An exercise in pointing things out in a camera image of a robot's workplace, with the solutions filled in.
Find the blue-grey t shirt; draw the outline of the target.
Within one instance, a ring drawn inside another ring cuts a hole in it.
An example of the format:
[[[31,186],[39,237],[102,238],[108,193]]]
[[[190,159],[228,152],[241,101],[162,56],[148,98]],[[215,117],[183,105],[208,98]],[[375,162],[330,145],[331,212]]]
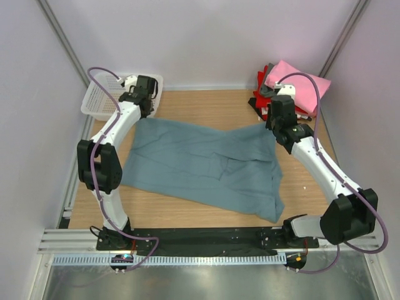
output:
[[[282,177],[275,137],[261,123],[222,131],[143,119],[121,183],[275,223],[284,210]]]

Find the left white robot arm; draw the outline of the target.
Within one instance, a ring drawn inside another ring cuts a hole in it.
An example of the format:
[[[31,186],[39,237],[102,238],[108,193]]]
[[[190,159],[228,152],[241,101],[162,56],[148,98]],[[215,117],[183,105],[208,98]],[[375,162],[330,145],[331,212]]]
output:
[[[96,245],[101,251],[127,250],[133,243],[130,220],[119,192],[123,170],[118,149],[133,125],[154,112],[159,89],[157,79],[150,76],[116,79],[124,91],[118,100],[112,100],[115,111],[97,134],[77,144],[79,180],[96,197],[103,216]]]

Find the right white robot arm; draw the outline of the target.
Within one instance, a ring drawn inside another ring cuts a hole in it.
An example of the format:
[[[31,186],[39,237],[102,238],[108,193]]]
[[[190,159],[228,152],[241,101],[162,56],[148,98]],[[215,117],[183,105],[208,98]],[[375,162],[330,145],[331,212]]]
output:
[[[373,189],[362,189],[340,170],[314,139],[313,130],[300,124],[290,96],[274,96],[268,106],[266,127],[278,144],[309,171],[323,191],[329,206],[322,216],[300,215],[285,220],[283,243],[295,248],[304,238],[324,238],[333,245],[359,238],[374,231],[378,206]]]

